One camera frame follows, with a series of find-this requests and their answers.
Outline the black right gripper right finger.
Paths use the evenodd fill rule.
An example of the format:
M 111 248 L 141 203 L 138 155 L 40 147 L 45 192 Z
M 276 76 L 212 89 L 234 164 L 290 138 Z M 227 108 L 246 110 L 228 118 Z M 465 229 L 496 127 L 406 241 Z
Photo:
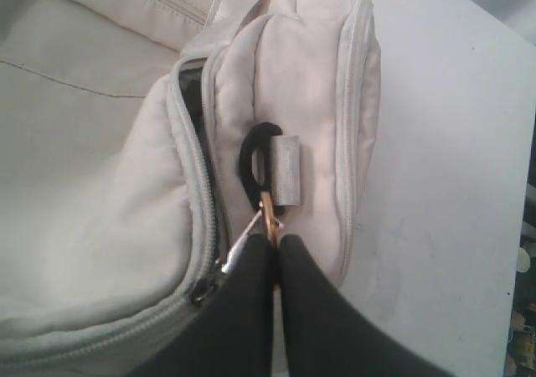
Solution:
M 431 364 L 370 323 L 338 292 L 301 238 L 278 250 L 291 376 L 430 376 Z

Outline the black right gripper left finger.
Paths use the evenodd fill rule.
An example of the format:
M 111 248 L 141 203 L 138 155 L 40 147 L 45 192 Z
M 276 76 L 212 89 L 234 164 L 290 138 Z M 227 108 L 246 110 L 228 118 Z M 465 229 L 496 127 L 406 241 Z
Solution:
M 252 235 L 194 320 L 130 376 L 270 376 L 275 252 Z

